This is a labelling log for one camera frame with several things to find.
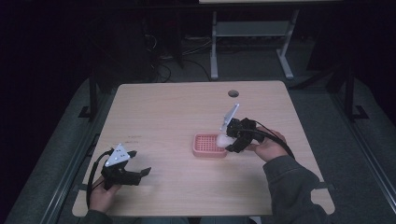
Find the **white stand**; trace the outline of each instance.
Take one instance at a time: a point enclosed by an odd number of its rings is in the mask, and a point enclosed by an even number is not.
[[[210,76],[219,78],[218,58],[216,56],[217,36],[285,36],[282,49],[276,51],[283,72],[287,79],[293,79],[286,51],[293,34],[299,10],[293,11],[290,21],[217,21],[217,12],[213,12],[212,21],[212,51],[210,52]]]

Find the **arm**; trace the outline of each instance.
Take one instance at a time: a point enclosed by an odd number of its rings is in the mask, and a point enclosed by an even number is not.
[[[102,176],[97,179],[92,187],[93,191],[90,198],[90,210],[82,219],[83,224],[110,224],[113,223],[110,217],[106,215],[107,210],[114,202],[117,191],[121,185],[114,185],[109,190],[105,190],[105,182]]]
[[[282,134],[272,132],[286,142]],[[266,161],[263,169],[276,223],[331,223],[323,208],[311,201],[311,191],[319,182],[316,175],[271,139],[265,138],[260,145],[250,145],[247,149]]]

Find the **person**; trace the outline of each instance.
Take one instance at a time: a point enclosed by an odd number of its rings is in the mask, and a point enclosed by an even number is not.
[[[272,131],[286,143],[285,137]],[[263,166],[268,188],[272,200],[272,213],[276,224],[286,223],[331,223],[330,217],[323,208],[311,201],[311,191],[318,185],[318,177],[304,168],[295,159],[290,157],[283,147],[269,138],[265,138],[259,145],[249,145],[246,150],[254,151],[266,163]],[[114,196],[120,186],[113,186],[109,190],[103,189],[103,178],[100,177],[94,184],[98,185],[92,191],[91,206],[82,220],[82,223],[112,223],[106,211],[113,203]],[[202,224],[246,224],[247,217],[203,217]],[[142,223],[180,223],[188,224],[186,218],[142,218]]]

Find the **human hand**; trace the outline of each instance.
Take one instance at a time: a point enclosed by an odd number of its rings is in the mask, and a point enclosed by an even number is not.
[[[266,132],[269,134],[275,134],[278,138],[282,139],[286,143],[285,136],[283,136],[281,133],[271,130],[272,133],[270,133],[268,130],[264,129],[263,127],[258,127],[258,130],[262,132]],[[269,139],[268,137],[264,138],[264,141],[259,144],[250,144],[246,150],[254,151],[256,154],[264,161],[268,162],[276,157],[279,156],[287,156],[288,153],[286,150],[278,143],[274,142],[273,140]]]
[[[113,185],[105,190],[105,178],[101,175],[92,185],[93,190],[90,198],[90,209],[106,213],[114,202],[114,197],[121,185]]]

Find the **sleeve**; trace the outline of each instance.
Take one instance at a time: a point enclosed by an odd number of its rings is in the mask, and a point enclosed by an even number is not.
[[[329,216],[311,201],[318,177],[290,156],[277,157],[263,166],[271,193],[276,224],[331,223]]]
[[[87,215],[80,222],[81,224],[111,224],[113,221],[105,213],[95,210],[88,210]]]

